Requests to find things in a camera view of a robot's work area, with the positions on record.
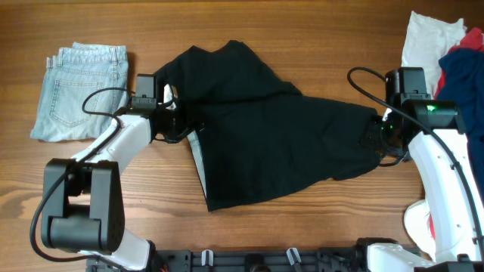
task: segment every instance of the black cloth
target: black cloth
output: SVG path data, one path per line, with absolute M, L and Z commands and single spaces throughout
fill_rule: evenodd
M 156 75 L 204 124 L 197 135 L 209 211 L 354 178 L 380 162 L 358 143 L 375 109 L 303 96 L 242 42 L 213 53 L 192 47 Z

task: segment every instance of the light blue denim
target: light blue denim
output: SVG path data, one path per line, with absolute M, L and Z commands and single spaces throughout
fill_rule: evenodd
M 83 45 L 59 49 L 47 58 L 37 120 L 32 139 L 44 141 L 97 138 L 111 118 L 86 114 L 82 102 L 101 88 L 126 88 L 128 56 L 124 46 Z M 105 91 L 91 97 L 86 109 L 114 113 L 127 102 L 127 93 Z

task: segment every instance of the wooden table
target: wooden table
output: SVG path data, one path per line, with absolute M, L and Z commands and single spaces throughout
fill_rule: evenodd
M 382 73 L 401 63 L 411 10 L 482 26 L 483 2 L 160 2 L 0 7 L 0 271 L 83 270 L 34 254 L 28 229 L 45 164 L 91 141 L 31 140 L 45 58 L 73 42 L 126 45 L 130 86 L 197 45 L 245 42 L 304 94 L 384 108 L 346 81 L 353 66 Z M 384 97 L 378 79 L 357 80 Z M 411 243 L 402 216 L 424 197 L 413 162 L 348 181 L 321 181 L 272 201 L 208 213 L 186 141 L 145 148 L 123 174 L 126 227 L 158 249 L 316 249 L 351 246 L 364 236 Z M 65 255 L 58 251 L 51 254 Z

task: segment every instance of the black cable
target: black cable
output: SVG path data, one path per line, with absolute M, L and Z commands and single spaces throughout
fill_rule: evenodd
M 402 160 L 407 156 L 408 154 L 408 151 L 405 152 L 403 155 L 401 155 L 400 157 L 398 157 L 395 162 L 390 162 L 390 163 L 380 163 L 378 166 L 380 167 L 390 167 L 390 166 L 395 166 L 395 165 L 398 165 L 400 162 L 402 162 Z
M 39 206 L 37 207 L 36 212 L 34 213 L 34 216 L 32 218 L 32 223 L 30 225 L 30 245 L 33 248 L 33 251 L 37 253 L 40 257 L 48 260 L 48 261 L 54 261 L 54 262 L 69 262 L 69 261 L 81 261 L 81 260 L 86 260 L 86 259 L 95 259 L 96 261 L 102 261 L 110 266 L 119 268 L 120 270 L 124 270 L 123 267 L 120 267 L 118 264 L 113 263 L 112 261 L 107 260 L 106 258 L 102 258 L 99 255 L 84 255 L 84 256 L 78 256 L 78 257 L 72 257 L 72 258 L 57 258 L 57 257 L 52 257 L 45 252 L 43 252 L 40 248 L 39 245 L 37 244 L 36 240 L 36 228 L 37 228 L 37 222 L 39 221 L 40 213 L 44 209 L 45 204 L 47 203 L 48 199 L 52 196 L 54 191 L 57 189 L 57 187 L 62 183 L 62 181 L 66 180 L 67 177 L 74 173 L 77 168 L 82 165 L 86 160 L 91 158 L 93 155 L 95 155 L 103 146 L 105 146 L 109 141 L 111 141 L 114 136 L 119 132 L 121 129 L 121 120 L 119 118 L 111 113 L 99 113 L 99 112 L 93 112 L 93 111 L 88 111 L 85 109 L 85 105 L 91 99 L 91 97 L 95 96 L 96 94 L 101 93 L 102 91 L 129 91 L 128 89 L 125 88 L 102 88 L 100 90 L 97 90 L 90 94 L 82 103 L 82 111 L 87 114 L 93 114 L 93 115 L 99 115 L 99 116 L 108 116 L 116 120 L 116 127 L 109 136 L 107 136 L 104 141 L 102 141 L 98 146 L 92 149 L 89 154 L 86 156 L 82 157 L 79 161 L 75 162 L 72 166 L 70 166 L 55 182 L 52 184 L 52 187 L 49 188 L 47 193 L 44 195 L 42 198 L 41 202 L 39 203 Z
M 475 229 L 476 229 L 476 238 L 477 238 L 476 240 L 477 240 L 477 243 L 479 245 L 481 261 L 484 261 L 484 245 L 482 244 L 482 239 L 484 237 L 482 237 L 482 230 L 481 230 L 481 226 L 480 226 L 480 222 L 479 222 L 479 217 L 477 215 L 476 203 L 474 202 L 474 198 L 472 197 L 472 192 L 470 191 L 469 183 L 467 182 L 464 171 L 462 170 L 462 166 L 459 163 L 459 161 L 457 161 L 457 159 L 455 158 L 453 152 L 448 148 L 447 144 L 445 144 L 445 142 L 435 132 L 433 132 L 432 129 L 426 127 L 424 124 L 422 124 L 421 122 L 419 122 L 418 120 L 416 120 L 412 116 L 409 116 L 407 113 L 404 113 L 401 110 L 395 108 L 394 106 L 389 105 L 387 102 L 381 100 L 378 97 L 375 97 L 374 95 L 368 93 L 367 91 L 365 91 L 364 89 L 362 89 L 358 85 L 356 85 L 353 82 L 353 80 L 351 79 L 351 74 L 353 72 L 355 72 L 356 70 L 361 70 L 361 71 L 372 73 L 375 76 L 382 79 L 384 82 L 386 82 L 384 76 L 380 75 L 378 72 L 376 72 L 372 69 L 369 69 L 369 68 L 366 68 L 366 67 L 355 67 L 355 68 L 352 68 L 350 71 L 348 71 L 348 75 L 347 75 L 348 82 L 353 88 L 355 88 L 357 91 L 362 93 L 364 96 L 369 97 L 370 99 L 379 103 L 380 105 L 383 105 L 383 106 L 391 109 L 393 112 L 398 113 L 403 118 L 413 122 L 415 125 L 420 127 L 423 131 L 425 131 L 427 134 L 432 135 L 432 137 L 434 137 L 434 139 L 436 139 L 437 143 L 439 143 L 440 146 L 442 147 L 442 149 L 447 153 L 447 156 L 452 161 L 452 165 L 453 165 L 454 169 L 457 170 L 459 178 L 462 181 L 462 185 L 464 186 L 464 190 L 466 191 L 467 200 L 469 201 L 470 213 L 472 215 L 472 219 L 474 221 L 474 226 L 475 226 Z

